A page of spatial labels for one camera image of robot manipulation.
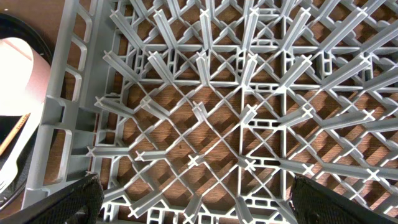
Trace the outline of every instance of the gray plastic dish rack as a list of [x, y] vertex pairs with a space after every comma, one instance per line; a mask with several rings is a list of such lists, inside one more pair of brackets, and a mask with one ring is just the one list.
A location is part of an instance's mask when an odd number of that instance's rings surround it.
[[[398, 208], [398, 188], [395, 186], [398, 169], [386, 164], [398, 158], [398, 144], [383, 133], [398, 130], [398, 103], [392, 97], [398, 93], [398, 21], [390, 24], [371, 17], [380, 7], [387, 7], [392, 13], [398, 14], [398, 4], [395, 1], [368, 1], [357, 6], [353, 1], [331, 0], [316, 6], [311, 0], [286, 0], [280, 4], [273, 0], [245, 1], [243, 4], [237, 0], [224, 0], [217, 4], [215, 0], [187, 1], [184, 4], [177, 0], [155, 0], [151, 7], [146, 7], [143, 2], [144, 0], [92, 0], [90, 10], [87, 11], [78, 0], [65, 1], [23, 207], [32, 205], [82, 178], [88, 171], [100, 174], [103, 158], [108, 158], [112, 162], [109, 183], [104, 189], [101, 216], [105, 222], [125, 222], [118, 220], [119, 208], [123, 206], [129, 208], [130, 217], [138, 218], [146, 213], [147, 223], [163, 223], [166, 212], [173, 214], [172, 223], [181, 219], [184, 223], [218, 223], [223, 218], [235, 219], [239, 223], [296, 223], [288, 205], [290, 199], [287, 193], [290, 187], [287, 179], [295, 174], [307, 175], [314, 180], [320, 180], [322, 175], [328, 174], [343, 188], [345, 197], [397, 221], [389, 216], [389, 212]], [[349, 10], [349, 15], [342, 21], [334, 21], [330, 17], [337, 5]], [[131, 16], [124, 15], [126, 6], [134, 8]], [[161, 9], [165, 7], [171, 13], [169, 19]], [[193, 23], [184, 21], [181, 17], [191, 7], [200, 9], [200, 18]], [[241, 15], [229, 24], [217, 18], [227, 7], [233, 7]], [[290, 17], [295, 9], [298, 9], [297, 14]], [[86, 22], [84, 39], [73, 33], [76, 14]], [[186, 28], [179, 39], [176, 39], [170, 28], [176, 20]], [[144, 21], [149, 22], [153, 29], [142, 40], [137, 34], [137, 27]], [[312, 30], [319, 23], [330, 31], [322, 41], [318, 41]], [[360, 23], [372, 27], [377, 34], [361, 43], [353, 31]], [[280, 37], [272, 29], [277, 24], [281, 24]], [[220, 30], [218, 37], [212, 34], [212, 26], [217, 26]], [[244, 26], [241, 38], [235, 33], [238, 26]], [[164, 39], [165, 44], [150, 43], [158, 35]], [[117, 54], [121, 36], [129, 42], [126, 55]], [[201, 44], [187, 44], [192, 37], [196, 37]], [[225, 37], [230, 38], [234, 44], [219, 44]], [[306, 44], [296, 45], [298, 39], [305, 39]], [[78, 68], [67, 64], [67, 52], [72, 42], [81, 50]], [[184, 52], [194, 54], [187, 57]], [[272, 66], [277, 57], [281, 62], [281, 75]], [[178, 58], [184, 60], [180, 68], [177, 67]], [[213, 73], [210, 72], [214, 66], [211, 58], [216, 58], [221, 64]], [[380, 74], [374, 73], [376, 67], [381, 69]], [[152, 69], [159, 77], [146, 77], [147, 72]], [[198, 78], [179, 79], [186, 69], [193, 70]], [[233, 79], [216, 80], [216, 76], [225, 69], [233, 74]], [[60, 97], [65, 72], [76, 79], [72, 100]], [[120, 94], [112, 92], [116, 72], [123, 76]], [[274, 82], [256, 82], [256, 75], [264, 72]], [[313, 83], [299, 83], [297, 80], [303, 76], [309, 77]], [[147, 84], [156, 84], [159, 87], [147, 91], [143, 87]], [[145, 96], [135, 108], [129, 108], [126, 102], [128, 91], [133, 85], [140, 88]], [[167, 110], [154, 97], [171, 86], [180, 94], [181, 99], [171, 110]], [[181, 86], [194, 88], [185, 93], [180, 90]], [[210, 110], [202, 102], [191, 99], [204, 87], [211, 89], [220, 98], [220, 102]], [[218, 88], [230, 88], [231, 91], [222, 95]], [[313, 95], [304, 97], [298, 94], [300, 91], [312, 91]], [[259, 103], [250, 105], [242, 100], [240, 108], [236, 110], [229, 102], [235, 94], [240, 94], [242, 99], [246, 95], [252, 95]], [[339, 104], [340, 109], [333, 116], [322, 118], [319, 115], [317, 105], [313, 102], [321, 94], [328, 95], [334, 103]], [[371, 96], [385, 110], [375, 116], [374, 110], [359, 109], [356, 103], [363, 95]], [[280, 97], [280, 114], [269, 103], [274, 96]], [[298, 104], [293, 111], [288, 111], [288, 97]], [[197, 121], [182, 132], [170, 116], [186, 103], [192, 107]], [[239, 122], [223, 134], [208, 120], [222, 106], [227, 106], [239, 119]], [[273, 118], [258, 118], [257, 112], [260, 109], [270, 112]], [[146, 129], [140, 128], [140, 134], [135, 140], [130, 145], [125, 145], [121, 140], [124, 123], [132, 119], [139, 127], [135, 114], [140, 110], [154, 115], [158, 121]], [[114, 131], [107, 128], [109, 113], [118, 116]], [[310, 119], [318, 128], [308, 136], [301, 136], [294, 126]], [[168, 121], [178, 133], [178, 138], [167, 148], [159, 147], [150, 135], [164, 121]], [[199, 151], [186, 137], [203, 123], [210, 127], [219, 141], [207, 150]], [[358, 136], [353, 139], [340, 136], [339, 129], [353, 126], [362, 127]], [[43, 185], [55, 129], [62, 129], [66, 133], [58, 181]], [[270, 131], [271, 134], [264, 137], [257, 132], [258, 129]], [[238, 150], [233, 149], [225, 140], [234, 130], [240, 130]], [[244, 130], [251, 132], [260, 142], [245, 154]], [[113, 132], [116, 136], [113, 144], [103, 143], [108, 132]], [[280, 153], [276, 153], [268, 141], [276, 132], [281, 133]], [[325, 133], [342, 148], [329, 161], [325, 161], [317, 149], [318, 146], [312, 144]], [[288, 141], [287, 135], [298, 142], [298, 147], [292, 152], [287, 151], [287, 145], [291, 141]], [[369, 164], [364, 152], [359, 149], [365, 136], [369, 135], [388, 150], [375, 164]], [[134, 148], [143, 139], [148, 140], [155, 150]], [[178, 170], [167, 158], [167, 153], [182, 141], [192, 152], [188, 155], [186, 169]], [[206, 161], [206, 155], [221, 142], [237, 161], [223, 176], [219, 176]], [[255, 156], [259, 148], [265, 148], [269, 156]], [[315, 162], [296, 160], [303, 152], [310, 154]], [[135, 172], [125, 184], [120, 184], [116, 178], [122, 157], [128, 157]], [[352, 157], [355, 165], [340, 163], [345, 157]], [[147, 173], [159, 161], [165, 161], [175, 176], [162, 189]], [[184, 176], [197, 166], [207, 167], [216, 179], [200, 195]], [[270, 169], [272, 172], [265, 178], [260, 178], [256, 175], [256, 169]], [[238, 170], [237, 192], [230, 190], [223, 182], [234, 170]], [[240, 191], [241, 173], [244, 171], [258, 181], [248, 193]], [[280, 175], [279, 195], [275, 195], [267, 186], [276, 173]], [[133, 201], [126, 189], [137, 180], [148, 184], [151, 191], [145, 197]], [[170, 204], [163, 195], [174, 182], [180, 182], [191, 193], [186, 207]], [[377, 207], [371, 207], [363, 194], [369, 182], [377, 182], [386, 191]], [[222, 186], [234, 200], [234, 206], [228, 211], [209, 209], [203, 203], [204, 196], [211, 194], [211, 190], [217, 185]], [[256, 194], [260, 190], [265, 190], [267, 196]]]

